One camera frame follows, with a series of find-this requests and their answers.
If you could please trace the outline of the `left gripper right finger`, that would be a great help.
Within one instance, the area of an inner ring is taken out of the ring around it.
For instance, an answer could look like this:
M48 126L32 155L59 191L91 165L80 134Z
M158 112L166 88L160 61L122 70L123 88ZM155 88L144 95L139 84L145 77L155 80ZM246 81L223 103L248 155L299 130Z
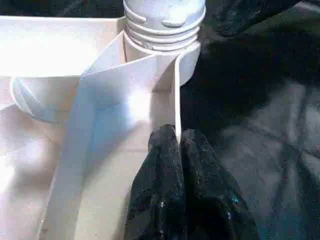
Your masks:
M181 135L189 240L257 240L258 228L235 178L218 160L206 136Z

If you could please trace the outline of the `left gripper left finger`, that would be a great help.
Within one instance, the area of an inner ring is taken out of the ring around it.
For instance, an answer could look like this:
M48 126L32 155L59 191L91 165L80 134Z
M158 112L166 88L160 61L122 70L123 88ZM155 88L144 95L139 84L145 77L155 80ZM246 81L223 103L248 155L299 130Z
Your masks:
M150 135L148 154L132 183L124 238L187 238L183 168L171 124L162 125Z

